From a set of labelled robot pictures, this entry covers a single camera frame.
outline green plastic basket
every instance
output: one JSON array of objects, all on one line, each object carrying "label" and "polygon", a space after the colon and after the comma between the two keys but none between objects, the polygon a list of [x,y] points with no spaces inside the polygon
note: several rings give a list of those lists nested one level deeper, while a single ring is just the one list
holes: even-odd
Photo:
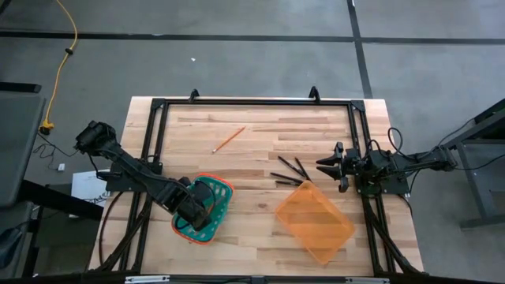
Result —
[{"label": "green plastic basket", "polygon": [[[174,214],[172,218],[172,229],[175,233],[179,234],[183,238],[195,242],[197,244],[205,245],[212,241],[215,233],[218,230],[219,225],[224,220],[224,216],[228,212],[228,204],[230,203],[231,197],[234,193],[233,186],[214,175],[211,174],[200,174],[195,178],[194,182],[188,186],[188,190],[191,192],[194,190],[195,183],[201,181],[208,185],[215,194],[215,205],[211,210],[211,224],[204,227],[200,231],[195,231],[191,225],[189,225],[183,218],[178,218],[178,214]],[[204,206],[209,208],[212,205],[212,196],[204,200]]]}]

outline tabletop corner bracket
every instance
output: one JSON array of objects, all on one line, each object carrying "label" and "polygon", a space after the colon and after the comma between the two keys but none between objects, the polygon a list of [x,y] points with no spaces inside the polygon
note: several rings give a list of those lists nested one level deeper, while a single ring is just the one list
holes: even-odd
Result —
[{"label": "tabletop corner bracket", "polygon": [[159,109],[165,103],[165,99],[152,99],[151,110]]}]

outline gray floor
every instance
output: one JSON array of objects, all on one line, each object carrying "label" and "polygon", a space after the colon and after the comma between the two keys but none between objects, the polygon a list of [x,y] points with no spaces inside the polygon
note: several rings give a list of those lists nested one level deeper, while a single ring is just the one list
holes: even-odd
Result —
[{"label": "gray floor", "polygon": [[[63,2],[86,32],[352,35],[344,0]],[[363,36],[505,37],[504,1],[355,3]],[[52,0],[14,0],[0,17],[0,28],[71,31]],[[69,43],[2,38],[0,79],[41,84],[40,95],[49,99]],[[386,99],[391,123],[402,130],[407,152],[429,149],[505,96],[505,46],[365,44],[364,50],[373,97]],[[354,45],[81,40],[62,73],[50,139],[71,152],[75,136],[90,120],[106,121],[121,132],[134,95],[188,95],[198,88],[202,95],[303,97],[312,85],[324,97],[363,98]],[[81,155],[56,159],[66,164],[65,173],[48,170],[48,161],[34,156],[28,178],[66,183],[72,172],[92,169]],[[463,172],[421,173],[412,204],[427,272],[505,281],[505,226],[474,231],[458,227],[462,220],[477,217]],[[82,251],[88,257],[86,249]],[[49,265],[42,270],[65,271]]]}]

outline wooden tabletop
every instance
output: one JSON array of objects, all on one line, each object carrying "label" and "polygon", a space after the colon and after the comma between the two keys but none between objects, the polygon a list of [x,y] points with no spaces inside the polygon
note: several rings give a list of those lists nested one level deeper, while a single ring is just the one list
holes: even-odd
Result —
[{"label": "wooden tabletop", "polygon": [[[133,97],[129,107],[121,144],[134,157],[140,157],[151,100]],[[390,127],[386,103],[367,99],[365,106],[371,137],[382,149],[392,150],[386,134]],[[243,126],[240,135],[211,153]],[[361,127],[358,130],[362,137]],[[178,236],[171,229],[171,215],[153,205],[142,273],[372,275],[363,207],[354,182],[350,181],[346,193],[339,193],[338,182],[316,170],[315,161],[331,155],[336,141],[342,141],[344,148],[352,147],[347,110],[341,106],[170,106],[161,156],[163,174],[193,179],[206,172],[228,180],[236,190],[228,214],[209,245],[192,244]],[[298,157],[314,184],[354,223],[352,238],[325,266],[318,264],[275,217],[275,209],[294,187],[275,184],[270,172],[296,177],[277,160],[278,155],[293,164]],[[105,257],[125,232],[132,196],[123,194],[107,220]],[[409,208],[397,196],[384,195],[383,201],[391,238],[412,265],[422,270]],[[382,242],[377,244],[386,267]],[[133,240],[130,264],[136,246],[137,238]],[[90,268],[98,264],[96,245]]]}]

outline orange plastic bin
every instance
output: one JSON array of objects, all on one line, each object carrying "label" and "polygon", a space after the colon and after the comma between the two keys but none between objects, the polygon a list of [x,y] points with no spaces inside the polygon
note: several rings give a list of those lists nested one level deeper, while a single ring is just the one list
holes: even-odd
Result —
[{"label": "orange plastic bin", "polygon": [[321,264],[354,234],[354,224],[310,181],[291,193],[275,214]]}]

